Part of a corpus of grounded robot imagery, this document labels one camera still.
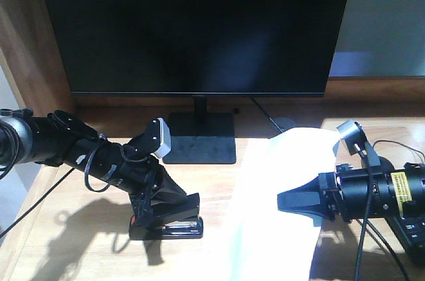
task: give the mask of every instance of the yellow label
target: yellow label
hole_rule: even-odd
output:
[[[391,173],[391,179],[394,184],[398,210],[403,218],[403,202],[412,200],[412,194],[410,193],[407,177],[405,172],[400,171],[398,173]]]

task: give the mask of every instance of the wooden desk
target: wooden desk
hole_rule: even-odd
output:
[[[419,116],[423,105],[399,107],[394,110],[396,113],[385,115],[393,117],[374,118],[363,116],[372,116],[371,112],[374,115],[377,112],[386,113],[380,111],[381,108],[364,106],[362,109],[350,107],[349,111],[354,112],[351,115],[343,106],[266,108],[273,116],[284,112],[301,126],[317,127],[321,124],[323,128],[332,130],[348,118],[353,118],[364,126],[369,141],[398,140],[425,150],[425,118],[409,117]],[[101,132],[113,135],[139,132],[151,116],[166,116],[163,108],[132,109],[127,111],[129,118],[123,122],[120,110],[103,111],[102,116],[96,109],[80,112],[80,116]],[[206,280],[208,272],[201,275],[194,273],[197,269],[194,269],[193,263],[197,257],[210,252],[214,241],[220,238],[220,228],[248,143],[244,135],[267,137],[274,134],[267,120],[253,107],[242,108],[235,120],[237,164],[166,165],[172,178],[187,193],[199,192],[201,195],[201,215],[205,222],[202,239],[131,241],[127,244],[128,220],[131,216],[128,196],[113,187],[105,193],[92,193],[85,188],[82,174],[75,171],[10,232],[0,248],[0,280]],[[244,120],[254,123],[255,130],[249,132],[252,125],[244,123]],[[115,141],[124,143],[127,140]],[[377,150],[396,167],[414,160],[407,149],[396,145],[380,144]],[[349,157],[342,146],[339,151],[339,163],[350,162],[355,167],[359,166],[358,157]],[[32,205],[67,170],[65,165],[59,169],[43,168],[23,209]],[[103,185],[96,179],[92,179],[92,184],[95,187]],[[411,265],[385,222],[380,219],[374,222],[395,251],[400,253],[411,280],[425,279],[425,269]],[[324,222],[311,268],[312,280],[352,280],[359,231],[357,223]],[[362,280],[402,280],[390,255],[369,236],[365,241],[361,275]]]

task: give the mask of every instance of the monitor base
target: monitor base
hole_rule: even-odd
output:
[[[233,164],[236,163],[233,115],[172,113],[167,122],[171,132],[171,151],[164,163]]]

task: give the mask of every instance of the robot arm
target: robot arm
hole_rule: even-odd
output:
[[[0,165],[36,162],[53,167],[63,163],[129,194],[134,216],[129,236],[133,240],[201,238],[199,194],[187,195],[159,164],[169,152],[166,123],[152,120],[143,134],[127,144],[109,142],[105,135],[75,116],[57,110],[45,118],[32,111],[2,110]]]

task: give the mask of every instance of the black cable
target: black cable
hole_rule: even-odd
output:
[[[2,233],[0,233],[0,239],[3,238],[18,223],[20,223],[22,221],[22,219],[24,219],[31,211],[33,211],[35,209],[35,207],[37,207],[38,205],[40,205],[40,203],[53,191],[53,189],[55,189],[56,187],[58,187],[59,184],[62,183],[65,180],[65,178],[67,178],[68,175],[70,173],[72,173],[73,171],[74,171],[74,168],[71,168],[48,191],[46,191],[46,193],[43,196],[41,196],[41,198],[34,205],[32,205],[27,211],[25,211],[24,214],[21,215],[17,220],[15,220],[15,222],[12,223],[12,225],[10,225],[6,230],[4,230]]]
[[[251,97],[251,100],[254,102],[255,105],[266,115],[266,117],[271,121],[274,127],[277,128],[277,130],[281,133],[284,133],[286,130],[284,128],[281,128],[274,119],[267,113],[267,111],[255,100],[255,98]]]
[[[405,145],[405,144],[403,144],[403,143],[400,143],[400,142],[398,142],[398,141],[394,141],[394,140],[377,140],[375,143],[373,143],[372,147],[374,147],[374,148],[375,148],[375,145],[376,145],[377,143],[395,143],[395,144],[397,144],[397,145],[400,145],[400,146],[402,146],[402,147],[405,147],[405,148],[407,148],[407,149],[410,149],[410,150],[412,150],[412,151],[415,151],[417,154],[420,154],[420,155],[422,156],[422,158],[421,158],[421,162],[422,162],[422,163],[425,163],[425,154],[424,154],[423,152],[421,152],[420,150],[414,149],[414,148],[412,148],[412,147],[410,147],[410,146],[407,146],[407,145]]]
[[[108,143],[108,139],[106,135],[100,134],[99,138],[102,140],[102,142],[99,145],[97,145],[96,148],[92,150],[92,152],[88,156],[88,160],[84,168],[84,184],[88,190],[93,191],[94,193],[103,193],[104,191],[108,190],[108,188],[111,186],[110,183],[107,183],[105,187],[99,190],[95,190],[90,184],[89,173],[90,173],[90,168],[92,167],[92,164],[93,164],[93,160],[96,154],[100,151],[100,149],[103,148]]]
[[[369,160],[367,159],[367,157],[361,150],[358,150],[357,153],[360,155],[360,158],[365,162],[367,173],[369,174],[369,182],[367,185],[367,202],[366,202],[366,208],[365,208],[365,216],[363,217],[363,224],[361,226],[359,246],[357,248],[354,281],[359,281],[359,278],[360,278],[360,264],[361,264],[361,257],[363,254],[363,243],[365,242],[366,227],[367,227],[366,223],[369,217],[369,213],[371,211],[372,195],[373,195],[373,190],[372,190],[373,172],[371,169],[371,164],[369,163]]]
[[[11,160],[10,162],[5,166],[1,167],[0,171],[2,171],[2,174],[0,174],[0,180],[6,177],[6,175],[12,170],[13,166],[15,166],[19,150],[21,148],[21,141],[19,140],[19,135],[16,132],[16,130],[9,125],[8,123],[3,122],[0,120],[0,130],[5,133],[8,139],[8,144],[10,145],[11,149]]]
[[[359,219],[356,219],[356,221],[360,225],[362,225],[362,222]],[[392,247],[388,243],[388,241],[386,241],[385,237],[379,232],[379,230],[369,220],[367,221],[367,225],[373,230],[373,232],[378,236],[378,238],[380,238],[382,243],[386,246],[388,251],[391,253],[392,257],[394,258],[394,261],[397,263],[397,266],[400,268],[400,271],[403,274],[404,279],[406,281],[410,281],[409,275],[407,274],[407,271],[406,271],[405,267],[403,266],[403,263],[400,261],[399,257],[397,256],[397,253],[395,253],[395,251],[392,249]]]

